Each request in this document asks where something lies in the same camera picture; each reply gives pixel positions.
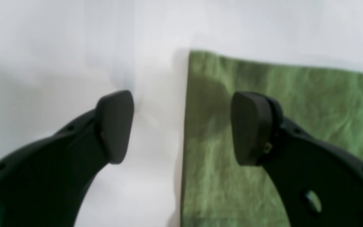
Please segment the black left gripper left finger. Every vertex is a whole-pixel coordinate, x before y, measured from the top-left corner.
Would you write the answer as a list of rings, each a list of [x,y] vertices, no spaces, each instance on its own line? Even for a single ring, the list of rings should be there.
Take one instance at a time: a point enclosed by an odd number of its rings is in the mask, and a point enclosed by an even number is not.
[[[73,227],[96,175],[120,164],[134,116],[132,93],[103,96],[50,137],[0,160],[0,227]]]

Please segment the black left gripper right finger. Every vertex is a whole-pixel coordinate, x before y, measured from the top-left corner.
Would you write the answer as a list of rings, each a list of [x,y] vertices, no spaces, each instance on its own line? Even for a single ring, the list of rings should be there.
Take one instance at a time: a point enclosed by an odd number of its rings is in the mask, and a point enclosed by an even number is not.
[[[363,227],[361,159],[313,138],[265,95],[235,92],[230,113],[237,163],[265,169],[292,227]]]

